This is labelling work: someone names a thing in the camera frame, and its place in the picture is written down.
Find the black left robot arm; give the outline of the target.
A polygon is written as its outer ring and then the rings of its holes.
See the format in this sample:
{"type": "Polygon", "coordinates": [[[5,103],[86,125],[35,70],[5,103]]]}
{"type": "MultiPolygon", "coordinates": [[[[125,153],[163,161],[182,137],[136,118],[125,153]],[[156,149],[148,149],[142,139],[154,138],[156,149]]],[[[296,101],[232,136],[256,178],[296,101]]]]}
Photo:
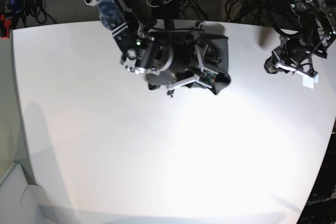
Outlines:
{"type": "Polygon", "coordinates": [[[288,34],[276,24],[271,2],[266,1],[266,13],[280,36],[280,45],[265,61],[264,69],[268,74],[298,74],[302,76],[302,85],[313,89],[319,74],[313,67],[312,56],[327,58],[327,50],[335,41],[335,11],[326,0],[287,0],[300,25],[295,34],[288,34]]]}

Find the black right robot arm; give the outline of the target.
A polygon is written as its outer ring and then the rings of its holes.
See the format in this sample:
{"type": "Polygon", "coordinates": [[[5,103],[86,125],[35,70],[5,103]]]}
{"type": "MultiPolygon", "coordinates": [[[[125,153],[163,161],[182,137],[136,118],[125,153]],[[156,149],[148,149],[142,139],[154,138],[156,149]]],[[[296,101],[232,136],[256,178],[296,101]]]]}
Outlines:
{"type": "Polygon", "coordinates": [[[176,28],[165,18],[144,19],[135,0],[84,0],[99,11],[121,51],[120,62],[129,72],[144,75],[150,90],[166,88],[172,96],[181,87],[208,89],[219,94],[231,78],[228,74],[228,39],[211,32],[203,21],[176,28]]]}

